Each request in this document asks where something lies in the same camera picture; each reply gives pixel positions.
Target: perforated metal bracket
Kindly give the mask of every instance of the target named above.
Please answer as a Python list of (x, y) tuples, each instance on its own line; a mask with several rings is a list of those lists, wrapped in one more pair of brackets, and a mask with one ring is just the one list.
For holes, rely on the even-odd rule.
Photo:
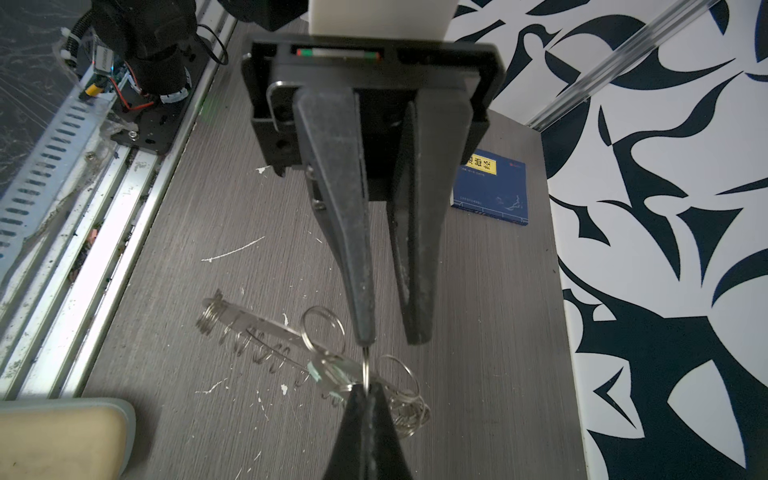
[(80, 90), (72, 89), (0, 200), (0, 285), (112, 104), (112, 96), (80, 101)]
[[(226, 44), (237, 22), (215, 0), (199, 3), (198, 22), (209, 25)], [(220, 46), (215, 45), (214, 54), (220, 53)], [(163, 157), (126, 147), (105, 156), (100, 145), (112, 142), (102, 142), (100, 132), (86, 122), (72, 132), (82, 133), (85, 128), (92, 132), (85, 135), (84, 146), (76, 151), (74, 141), (66, 144), (75, 162), (64, 182), (57, 186), (50, 180), (36, 186), (52, 192), (48, 208), (40, 201), (47, 194), (43, 191), (32, 194), (31, 203), (26, 204), (29, 209), (41, 209), (38, 225), (43, 227), (30, 223), (33, 237), (16, 250), (18, 265), (4, 264), (9, 281), (0, 296), (0, 399), (72, 397), (82, 391), (217, 67), (208, 62), (173, 147)], [(103, 95), (109, 95), (104, 98), (108, 101), (103, 110), (106, 114), (114, 95)], [(47, 153), (50, 133), (62, 115), (71, 112), (71, 106), (69, 97), (29, 157), (28, 166), (40, 161), (34, 155)], [(88, 112), (80, 113), (85, 118)], [(64, 153), (56, 153), (58, 159), (43, 158), (58, 169), (65, 161)], [(22, 170), (18, 178), (22, 183), (28, 178), (23, 176), (26, 173)], [(29, 209), (17, 214), (28, 218)], [(94, 229), (98, 229), (95, 242), (82, 249)], [(17, 237), (20, 243), (24, 239), (20, 233), (11, 236)], [(6, 241), (6, 237), (0, 235), (0, 240)], [(0, 253), (8, 253), (6, 248), (0, 247)]]

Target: gray wooden table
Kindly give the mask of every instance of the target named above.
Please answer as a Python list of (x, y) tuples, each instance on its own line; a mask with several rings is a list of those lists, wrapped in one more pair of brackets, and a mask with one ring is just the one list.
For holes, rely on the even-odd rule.
[[(256, 28), (237, 26), (233, 60)], [(303, 175), (258, 170), (250, 110), (233, 61), (217, 73), (88, 381), (84, 396), (126, 399), (137, 411), (125, 478), (320, 478), (333, 447), (342, 412), (311, 382), (295, 389), (288, 366), (270, 375), (194, 327), (217, 288), (294, 325), (306, 308), (328, 306), (349, 327)], [(435, 335), (411, 347), (385, 211), (373, 204), (372, 354), (409, 365), (432, 407), (432, 421), (402, 442), (415, 478), (585, 478), (540, 137), (492, 114), (480, 148), (526, 163), (531, 223), (449, 210)]]

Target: black and white patterned wall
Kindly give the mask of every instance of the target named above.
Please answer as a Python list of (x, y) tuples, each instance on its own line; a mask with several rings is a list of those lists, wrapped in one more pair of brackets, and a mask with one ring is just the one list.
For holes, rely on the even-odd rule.
[[(524, 2), (481, 3), (454, 20), (454, 39), (462, 18)], [(562, 72), (595, 63), (577, 65), (578, 48), (565, 55), (559, 41), (606, 52), (635, 28), (556, 15), (653, 4), (541, 5), (566, 3), (531, 23), (543, 29), (520, 26), (527, 11), (494, 38), (506, 61), (531, 58), (495, 110), (525, 121), (578, 76)], [(768, 478), (766, 57), (768, 0), (723, 0), (542, 135), (592, 480)], [(516, 84), (547, 71), (561, 83)]]
[(498, 47), (492, 109), (527, 123), (674, 0), (460, 0), (445, 38)]

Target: white paint splatter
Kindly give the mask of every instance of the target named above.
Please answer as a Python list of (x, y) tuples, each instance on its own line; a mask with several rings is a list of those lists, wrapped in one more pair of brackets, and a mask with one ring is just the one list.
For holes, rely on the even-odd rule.
[(213, 390), (214, 390), (216, 387), (218, 387), (219, 385), (221, 385), (221, 383), (222, 383), (222, 382), (226, 382), (226, 381), (227, 381), (229, 378), (230, 378), (230, 377), (227, 377), (227, 378), (225, 378), (224, 380), (220, 380), (219, 382), (216, 382), (216, 383), (214, 384), (214, 386), (210, 387), (210, 390), (198, 390), (198, 391), (197, 391), (197, 392), (195, 392), (195, 393), (204, 393), (204, 394), (208, 395), (209, 393), (213, 392)]
[(260, 241), (260, 240), (263, 240), (264, 238), (265, 238), (265, 237), (257, 238), (257, 239), (256, 239), (256, 240), (254, 240), (253, 242), (251, 242), (251, 243), (248, 243), (247, 245), (243, 245), (242, 247), (240, 247), (240, 248), (238, 248), (238, 249), (236, 249), (236, 250), (232, 250), (231, 252), (227, 252), (227, 253), (225, 253), (225, 254), (223, 254), (223, 255), (216, 255), (215, 257), (211, 257), (211, 258), (203, 258), (203, 259), (201, 260), (201, 262), (208, 262), (208, 263), (212, 263), (214, 260), (220, 259), (221, 257), (226, 257), (227, 255), (231, 255), (231, 254), (233, 254), (233, 253), (236, 253), (236, 252), (239, 252), (239, 251), (241, 251), (241, 250), (243, 250), (243, 249), (246, 249), (246, 248), (250, 247), (251, 245), (253, 245), (254, 243), (256, 243), (256, 242), (258, 242), (258, 241)]

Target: book cover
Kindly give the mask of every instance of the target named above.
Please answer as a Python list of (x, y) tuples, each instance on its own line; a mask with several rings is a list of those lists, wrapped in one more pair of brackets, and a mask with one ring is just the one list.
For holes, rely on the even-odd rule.
[(458, 168), (451, 205), (528, 225), (525, 164), (476, 150), (467, 164)]

